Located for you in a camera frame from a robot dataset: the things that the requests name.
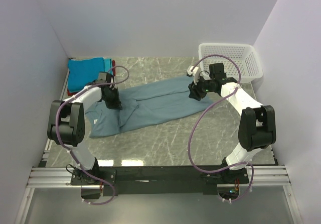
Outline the grey-blue t-shirt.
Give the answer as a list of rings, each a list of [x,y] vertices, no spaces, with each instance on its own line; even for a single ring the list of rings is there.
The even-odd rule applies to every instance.
[[[213,101],[189,98],[191,82],[180,76],[121,90],[121,110],[108,109],[103,101],[94,103],[86,111],[91,123],[89,136],[113,136],[204,111]]]

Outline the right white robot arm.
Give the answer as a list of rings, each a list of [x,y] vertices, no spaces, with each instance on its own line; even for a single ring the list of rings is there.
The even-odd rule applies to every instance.
[[[227,100],[240,115],[238,144],[225,157],[223,167],[219,169],[222,181],[232,183],[238,177],[237,170],[244,168],[256,154],[276,142],[274,108],[259,103],[243,90],[238,80],[227,77],[223,63],[212,64],[209,73],[190,66],[187,75],[193,78],[189,84],[190,98],[201,100],[207,93],[214,92],[222,100]]]

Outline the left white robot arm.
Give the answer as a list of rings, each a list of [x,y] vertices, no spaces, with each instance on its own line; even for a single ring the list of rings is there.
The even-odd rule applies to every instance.
[[[74,97],[53,101],[47,128],[48,138],[67,150],[76,169],[84,170],[82,178],[90,185],[100,180],[100,172],[97,159],[84,142],[85,112],[97,102],[105,103],[108,109],[122,109],[115,78],[110,73],[100,72],[97,80]]]

